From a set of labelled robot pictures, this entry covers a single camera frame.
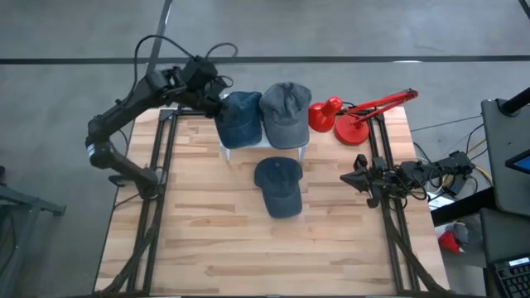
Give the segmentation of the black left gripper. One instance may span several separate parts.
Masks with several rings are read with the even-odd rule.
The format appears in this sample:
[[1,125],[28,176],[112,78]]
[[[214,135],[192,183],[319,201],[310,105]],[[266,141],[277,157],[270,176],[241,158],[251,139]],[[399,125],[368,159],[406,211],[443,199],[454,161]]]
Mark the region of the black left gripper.
[[216,101],[219,95],[229,87],[224,79],[218,77],[202,89],[183,88],[181,92],[181,104],[202,104],[202,111],[207,118],[215,118],[224,110],[222,101]]

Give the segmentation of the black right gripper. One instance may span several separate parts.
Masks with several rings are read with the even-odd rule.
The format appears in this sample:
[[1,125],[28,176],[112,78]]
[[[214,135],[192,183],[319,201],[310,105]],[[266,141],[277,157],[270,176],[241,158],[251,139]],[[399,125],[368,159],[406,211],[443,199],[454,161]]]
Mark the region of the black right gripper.
[[388,170],[384,158],[377,156],[372,159],[372,165],[368,167],[368,159],[364,154],[358,154],[354,162],[355,171],[340,176],[340,179],[354,187],[357,191],[365,191],[369,194],[366,199],[369,208],[378,207],[382,197],[383,189],[387,186],[385,172]]

